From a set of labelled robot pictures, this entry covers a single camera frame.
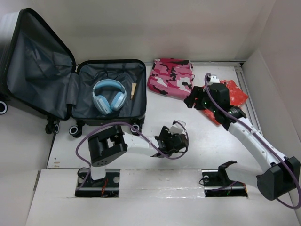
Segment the red white garment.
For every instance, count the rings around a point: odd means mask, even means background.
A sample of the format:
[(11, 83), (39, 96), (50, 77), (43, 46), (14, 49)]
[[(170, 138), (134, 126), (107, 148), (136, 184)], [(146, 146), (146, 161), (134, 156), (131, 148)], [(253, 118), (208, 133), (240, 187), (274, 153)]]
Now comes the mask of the red white garment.
[[(241, 107), (249, 98), (233, 80), (221, 80), (220, 83), (224, 84), (230, 95), (230, 104)], [(214, 118), (214, 114), (209, 110), (204, 110), (202, 113), (216, 126), (220, 126), (220, 123)]]

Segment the pink camouflage garment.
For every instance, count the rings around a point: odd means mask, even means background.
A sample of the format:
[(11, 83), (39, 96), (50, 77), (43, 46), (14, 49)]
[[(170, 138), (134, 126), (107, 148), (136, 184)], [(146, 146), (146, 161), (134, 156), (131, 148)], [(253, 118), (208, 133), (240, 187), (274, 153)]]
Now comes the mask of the pink camouflage garment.
[(147, 87), (157, 94), (183, 100), (190, 95), (193, 80), (190, 60), (160, 58), (154, 60)]

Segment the beige cosmetic tube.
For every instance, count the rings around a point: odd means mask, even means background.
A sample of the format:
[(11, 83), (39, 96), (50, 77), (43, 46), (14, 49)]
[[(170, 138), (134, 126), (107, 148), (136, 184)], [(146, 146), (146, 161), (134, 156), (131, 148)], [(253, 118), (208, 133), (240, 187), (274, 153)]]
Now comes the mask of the beige cosmetic tube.
[(135, 90), (136, 90), (136, 83), (132, 83), (132, 87), (131, 87), (131, 93), (130, 93), (130, 99), (133, 100), (134, 96), (135, 96)]

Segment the blue over-ear headphones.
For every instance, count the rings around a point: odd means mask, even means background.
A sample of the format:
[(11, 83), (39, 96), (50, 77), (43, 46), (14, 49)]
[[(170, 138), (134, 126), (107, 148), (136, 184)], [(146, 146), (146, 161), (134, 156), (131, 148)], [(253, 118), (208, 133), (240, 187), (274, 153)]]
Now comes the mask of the blue over-ear headphones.
[(127, 90), (124, 85), (113, 79), (98, 81), (92, 89), (92, 100), (97, 110), (108, 115), (119, 111), (127, 98)]

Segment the black suitcase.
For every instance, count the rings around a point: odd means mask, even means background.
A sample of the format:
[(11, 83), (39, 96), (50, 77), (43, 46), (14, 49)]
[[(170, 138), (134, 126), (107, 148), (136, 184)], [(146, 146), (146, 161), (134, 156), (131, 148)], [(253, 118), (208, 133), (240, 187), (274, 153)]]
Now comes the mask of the black suitcase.
[[(127, 90), (123, 107), (101, 114), (92, 100), (94, 85), (104, 79), (121, 82)], [(70, 118), (69, 134), (82, 135), (85, 125), (129, 123), (137, 135), (146, 114), (146, 66), (138, 59), (88, 60), (77, 64), (72, 52), (33, 9), (4, 14), (0, 20), (1, 114), (7, 101), (15, 100), (23, 110), (33, 110), (47, 119), (47, 134), (59, 132), (59, 122)], [(136, 83), (134, 99), (130, 99)]]

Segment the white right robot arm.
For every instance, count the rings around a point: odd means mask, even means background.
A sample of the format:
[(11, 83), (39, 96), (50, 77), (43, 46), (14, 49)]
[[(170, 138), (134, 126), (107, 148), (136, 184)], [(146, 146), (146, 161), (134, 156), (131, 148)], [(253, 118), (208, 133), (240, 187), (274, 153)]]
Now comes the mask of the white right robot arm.
[(237, 161), (228, 161), (218, 167), (217, 179), (222, 186), (231, 186), (236, 181), (249, 184), (270, 201), (293, 189), (301, 190), (299, 160), (279, 152), (254, 129), (241, 108), (230, 103), (230, 92), (225, 84), (194, 86), (184, 102), (188, 108), (212, 112), (215, 120), (241, 142), (261, 168), (256, 171)]

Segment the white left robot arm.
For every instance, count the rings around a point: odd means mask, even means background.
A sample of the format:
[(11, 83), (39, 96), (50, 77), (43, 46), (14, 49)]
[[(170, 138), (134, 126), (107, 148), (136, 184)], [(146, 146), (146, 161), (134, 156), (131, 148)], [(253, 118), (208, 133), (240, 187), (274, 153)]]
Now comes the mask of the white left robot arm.
[(163, 126), (154, 137), (134, 136), (125, 133), (120, 125), (114, 125), (88, 138), (91, 162), (88, 180), (93, 186), (101, 186), (106, 176), (105, 167), (126, 153), (176, 160), (183, 157), (188, 148), (188, 133), (178, 121), (171, 127)]

